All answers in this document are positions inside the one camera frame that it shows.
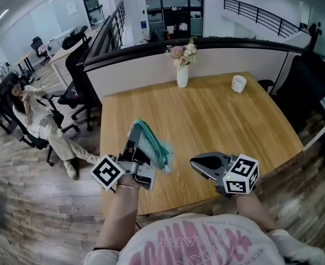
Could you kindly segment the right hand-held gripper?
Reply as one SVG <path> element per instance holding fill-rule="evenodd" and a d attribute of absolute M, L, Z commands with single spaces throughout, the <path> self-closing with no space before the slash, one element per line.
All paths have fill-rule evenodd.
<path fill-rule="evenodd" d="M 197 173 L 215 182 L 219 194 L 247 195 L 259 177 L 259 161 L 242 154 L 202 153 L 191 158 L 190 162 Z"/>

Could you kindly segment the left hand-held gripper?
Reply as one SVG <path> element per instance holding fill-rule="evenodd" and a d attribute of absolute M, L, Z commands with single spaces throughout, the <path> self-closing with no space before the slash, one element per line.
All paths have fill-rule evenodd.
<path fill-rule="evenodd" d="M 122 151 L 115 161 L 109 155 L 104 155 L 91 169 L 92 178 L 106 191 L 110 190 L 123 175 L 132 175 L 133 178 L 146 190 L 153 190 L 155 170 L 148 164 L 140 164 L 136 156 L 140 140 L 141 127 L 132 125 Z"/>

